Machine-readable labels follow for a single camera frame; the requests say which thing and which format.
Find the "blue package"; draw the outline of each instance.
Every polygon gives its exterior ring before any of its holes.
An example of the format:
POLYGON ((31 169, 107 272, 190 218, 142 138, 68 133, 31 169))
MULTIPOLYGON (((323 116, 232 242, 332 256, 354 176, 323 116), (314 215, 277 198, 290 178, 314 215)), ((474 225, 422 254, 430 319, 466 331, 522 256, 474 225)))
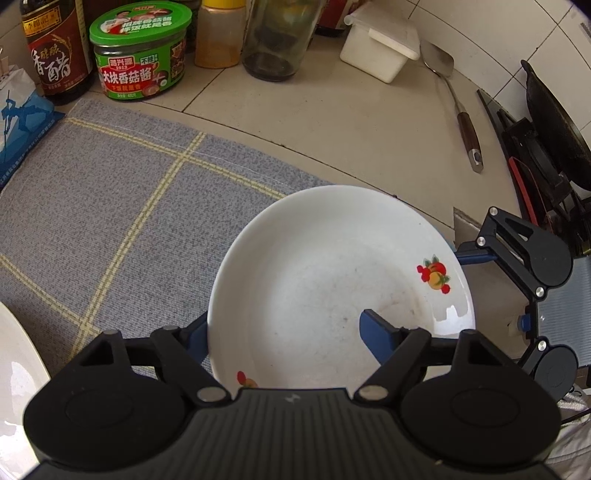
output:
POLYGON ((64 115, 35 91, 27 72, 14 66, 0 77, 0 190, 22 163, 27 152, 64 115))

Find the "gray placemat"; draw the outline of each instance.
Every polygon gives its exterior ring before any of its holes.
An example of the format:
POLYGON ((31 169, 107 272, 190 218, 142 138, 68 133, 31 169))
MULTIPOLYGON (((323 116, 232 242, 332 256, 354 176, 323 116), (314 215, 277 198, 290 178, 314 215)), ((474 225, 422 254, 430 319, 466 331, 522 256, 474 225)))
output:
POLYGON ((241 229, 326 182, 257 150, 82 99, 0 195, 0 301, 51 374, 100 331, 207 309, 241 229))

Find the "white bowl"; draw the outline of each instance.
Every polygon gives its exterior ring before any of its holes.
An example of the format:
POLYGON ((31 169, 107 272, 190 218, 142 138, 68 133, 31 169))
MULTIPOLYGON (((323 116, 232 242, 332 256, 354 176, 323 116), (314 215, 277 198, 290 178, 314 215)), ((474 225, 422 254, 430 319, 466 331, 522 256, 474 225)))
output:
POLYGON ((25 330, 1 302, 0 332, 0 479, 13 480, 38 463, 22 414, 49 375, 25 330))
POLYGON ((213 374, 233 394, 241 385, 352 394, 379 366, 359 336, 364 309, 434 336, 475 326, 460 264, 412 208, 352 186, 289 195, 245 227, 217 272, 207 318, 213 374))

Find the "fruit pattern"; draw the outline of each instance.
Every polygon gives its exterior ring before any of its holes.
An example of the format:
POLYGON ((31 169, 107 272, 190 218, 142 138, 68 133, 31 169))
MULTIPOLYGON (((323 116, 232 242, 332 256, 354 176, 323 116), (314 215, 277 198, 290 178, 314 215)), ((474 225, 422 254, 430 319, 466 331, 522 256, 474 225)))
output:
POLYGON ((243 371, 236 374, 236 379, 244 388, 258 388, 256 382, 252 378, 247 378, 243 371))
POLYGON ((428 283, 433 290, 441 290, 444 294, 451 290, 445 265, 435 255, 431 260, 425 259, 423 265, 417 267, 417 271, 421 274, 421 280, 428 283))

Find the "yellow stripe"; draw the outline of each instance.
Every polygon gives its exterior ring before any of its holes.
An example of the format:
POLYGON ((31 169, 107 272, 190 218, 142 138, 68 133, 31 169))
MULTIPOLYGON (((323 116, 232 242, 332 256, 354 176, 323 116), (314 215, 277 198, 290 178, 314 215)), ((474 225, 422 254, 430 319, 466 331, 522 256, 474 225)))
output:
POLYGON ((189 159, 187 159, 187 162, 192 163, 194 165, 198 165, 199 167, 204 168, 205 170, 209 170, 214 173, 220 174, 221 176, 233 180, 236 183, 240 183, 241 185, 250 187, 253 190, 264 193, 272 199, 281 200, 285 196, 283 193, 273 190, 272 188, 267 187, 262 183, 258 183, 257 181, 251 180, 238 173, 234 173, 232 170, 220 167, 219 165, 216 165, 214 163, 209 163, 207 161, 201 160, 200 158, 190 157, 189 159))
POLYGON ((111 287, 113 279, 115 278, 115 275, 119 270, 119 267, 121 266, 121 263, 123 262, 127 252, 131 248, 131 245, 133 244, 133 242, 139 235, 141 229, 145 225, 146 221, 154 211, 154 208, 162 198, 162 195, 164 195, 164 192, 166 192, 171 182, 177 175, 178 171, 181 169, 185 161, 187 161, 187 159, 189 158, 189 154, 191 154, 191 152, 193 152, 199 146, 199 144, 203 141, 204 138, 205 134, 200 133, 195 139, 193 139, 193 141, 189 144, 189 146, 184 152, 178 154, 177 158, 169 167, 164 177, 162 177, 160 183, 153 191, 152 195, 142 208, 142 211, 139 213, 139 215, 133 222, 131 228, 125 235, 117 252, 115 253, 115 256, 113 257, 113 260, 111 261, 109 267, 107 268, 103 277, 101 278, 99 286, 96 289, 95 294, 93 295, 88 308, 86 309, 86 312, 82 319, 82 328, 80 328, 80 330, 78 331, 78 335, 76 336, 76 340, 72 347, 70 357, 73 357, 78 352, 78 350, 82 348, 86 340, 86 336, 90 333, 90 329, 93 327, 93 322, 96 317, 96 314, 99 311, 103 301, 105 300, 105 297, 107 295, 107 292, 109 291, 109 288, 111 287))
MULTIPOLYGON (((162 153, 165 153, 168 155, 176 156, 180 153, 180 152, 173 150, 171 148, 162 147, 158 144, 149 142, 149 141, 144 140, 142 138, 137 138, 137 137, 134 137, 133 135, 124 134, 124 133, 119 132, 117 130, 113 130, 112 128, 104 127, 103 125, 98 125, 98 124, 94 124, 91 122, 87 122, 87 121, 80 120, 77 118, 70 118, 70 117, 67 117, 66 121, 73 123, 75 125, 78 125, 80 127, 90 128, 90 129, 96 130, 98 132, 104 133, 106 135, 111 135, 112 137, 121 138, 123 140, 127 140, 129 142, 141 145, 145 148, 150 148, 152 150, 156 150, 158 152, 162 152, 162 153)), ((243 175, 233 172, 232 170, 228 170, 227 168, 220 167, 219 165, 216 165, 215 163, 205 161, 201 158, 195 158, 192 155, 190 155, 186 160, 188 162, 191 162, 194 165, 198 165, 201 168, 205 168, 206 170, 217 173, 218 175, 221 175, 222 177, 226 177, 227 179, 235 181, 236 183, 239 183, 239 184, 244 185, 246 187, 250 187, 253 190, 256 190, 256 191, 261 192, 265 195, 268 195, 269 197, 271 197, 274 200, 280 200, 285 196, 283 193, 278 192, 277 190, 274 190, 274 189, 268 187, 267 185, 259 183, 255 180, 251 180, 243 175)))
POLYGON ((65 319, 72 322, 74 325, 80 327, 82 325, 82 319, 80 316, 73 311, 71 311, 68 307, 64 304, 60 303, 54 297, 49 295, 45 290, 43 290, 39 285, 37 285, 33 280, 27 277, 22 271, 20 271, 16 265, 14 265, 4 254, 0 254, 0 265, 4 266, 12 275, 14 275, 18 281, 20 281, 23 285, 26 286, 29 290, 31 290, 39 299, 41 299, 49 308, 51 308, 54 312, 59 313, 65 319))
POLYGON ((79 127, 90 128, 92 130, 96 130, 97 132, 101 132, 106 135, 110 135, 112 137, 121 138, 122 140, 127 140, 128 142, 135 143, 137 145, 141 145, 145 148, 150 148, 152 150, 156 150, 161 153, 166 153, 167 155, 171 155, 176 157, 181 152, 177 150, 173 150, 172 148, 163 147, 162 145, 158 145, 148 140, 144 140, 143 138, 134 137, 133 135, 129 135, 123 132, 118 132, 117 130, 113 130, 112 128, 104 127, 103 125, 93 124, 90 122, 86 122, 84 120, 80 120, 78 118, 71 118, 66 117, 66 122, 70 122, 71 124, 78 125, 79 127))

